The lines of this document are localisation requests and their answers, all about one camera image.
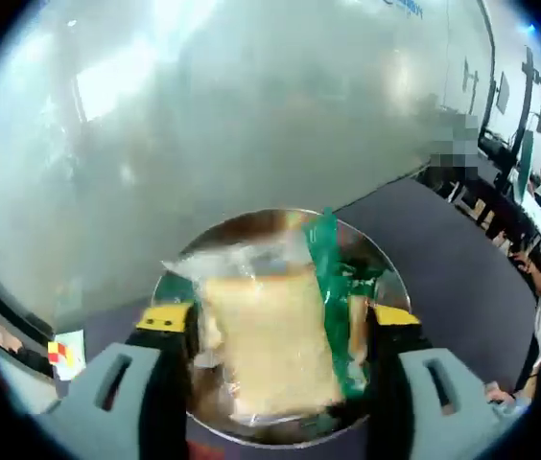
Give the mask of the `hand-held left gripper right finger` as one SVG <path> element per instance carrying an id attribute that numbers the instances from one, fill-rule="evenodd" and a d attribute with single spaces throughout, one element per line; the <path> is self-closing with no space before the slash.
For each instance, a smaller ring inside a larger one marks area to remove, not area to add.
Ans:
<path id="1" fill-rule="evenodd" d="M 370 459 L 476 459 L 502 432 L 498 409 L 471 369 L 434 348 L 405 310 L 368 310 L 372 364 Z"/>

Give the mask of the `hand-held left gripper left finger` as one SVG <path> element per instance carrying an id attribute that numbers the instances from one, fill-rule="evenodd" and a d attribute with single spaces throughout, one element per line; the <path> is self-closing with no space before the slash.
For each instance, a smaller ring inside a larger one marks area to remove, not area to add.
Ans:
<path id="1" fill-rule="evenodd" d="M 90 360 L 68 393 L 42 416 L 76 459 L 187 459 L 189 352 L 196 307 L 143 311 L 128 339 Z"/>

